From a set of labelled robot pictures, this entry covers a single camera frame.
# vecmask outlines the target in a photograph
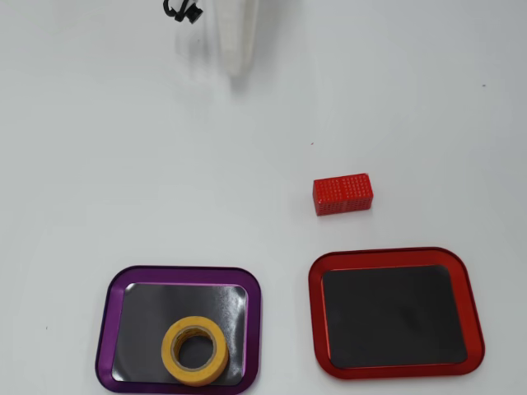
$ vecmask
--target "robotic arm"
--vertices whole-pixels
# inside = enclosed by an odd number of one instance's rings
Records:
[[[178,22],[186,17],[194,23],[203,13],[196,2],[183,0],[180,10],[176,11],[169,6],[169,0],[165,0],[163,8],[167,16]],[[259,0],[221,0],[215,3],[223,62],[231,76],[240,75],[251,63],[258,3]]]

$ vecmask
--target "red block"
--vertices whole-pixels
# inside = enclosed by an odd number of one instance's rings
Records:
[[[313,200],[317,216],[368,210],[373,200],[370,177],[368,174],[355,174],[316,179],[313,183]]]

